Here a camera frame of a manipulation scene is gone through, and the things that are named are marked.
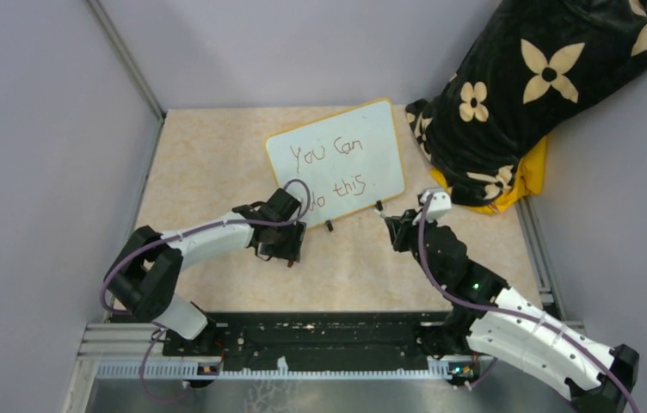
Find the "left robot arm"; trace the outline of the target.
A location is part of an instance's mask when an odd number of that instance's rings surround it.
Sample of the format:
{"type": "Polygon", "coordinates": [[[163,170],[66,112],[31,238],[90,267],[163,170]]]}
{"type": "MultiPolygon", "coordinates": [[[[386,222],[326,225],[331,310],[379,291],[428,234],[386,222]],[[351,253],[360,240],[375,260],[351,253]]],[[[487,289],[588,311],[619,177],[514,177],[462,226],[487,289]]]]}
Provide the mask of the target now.
{"type": "Polygon", "coordinates": [[[193,354],[210,354],[217,343],[213,321],[177,293],[180,275],[215,256],[248,248],[264,261],[298,262],[308,202],[278,188],[265,201],[236,206],[196,227],[139,227],[104,277],[101,295],[112,294],[133,321],[175,332],[193,354]]]}

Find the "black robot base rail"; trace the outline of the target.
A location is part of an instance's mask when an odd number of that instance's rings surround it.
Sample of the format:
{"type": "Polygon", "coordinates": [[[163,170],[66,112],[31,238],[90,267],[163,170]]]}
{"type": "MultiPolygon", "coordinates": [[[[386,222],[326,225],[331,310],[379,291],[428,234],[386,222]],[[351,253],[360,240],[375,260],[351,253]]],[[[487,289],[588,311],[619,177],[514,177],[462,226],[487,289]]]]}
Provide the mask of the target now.
{"type": "Polygon", "coordinates": [[[463,385],[488,371],[436,312],[213,312],[194,340],[159,335],[169,360],[202,379],[444,379],[463,385]]]}

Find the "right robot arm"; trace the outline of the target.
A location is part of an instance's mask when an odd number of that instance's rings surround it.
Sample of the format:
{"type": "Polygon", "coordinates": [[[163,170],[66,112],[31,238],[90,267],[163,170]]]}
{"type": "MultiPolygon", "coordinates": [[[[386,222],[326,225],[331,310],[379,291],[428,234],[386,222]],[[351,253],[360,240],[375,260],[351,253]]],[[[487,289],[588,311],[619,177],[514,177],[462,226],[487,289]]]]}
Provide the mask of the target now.
{"type": "Polygon", "coordinates": [[[392,248],[410,253],[453,306],[442,326],[448,351],[491,355],[548,385],[577,412],[639,410],[632,395],[635,349],[610,347],[574,330],[473,261],[449,227],[418,218],[410,209],[384,222],[392,248]]]}

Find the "yellow framed whiteboard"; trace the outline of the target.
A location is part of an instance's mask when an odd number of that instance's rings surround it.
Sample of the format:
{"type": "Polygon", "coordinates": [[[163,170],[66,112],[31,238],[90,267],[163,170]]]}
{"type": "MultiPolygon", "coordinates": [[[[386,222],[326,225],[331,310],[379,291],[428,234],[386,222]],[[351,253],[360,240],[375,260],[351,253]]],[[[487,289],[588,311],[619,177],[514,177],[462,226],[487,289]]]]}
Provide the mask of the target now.
{"type": "Polygon", "coordinates": [[[269,136],[275,180],[308,210],[310,227],[374,207],[405,190],[392,103],[378,99],[269,136]]]}

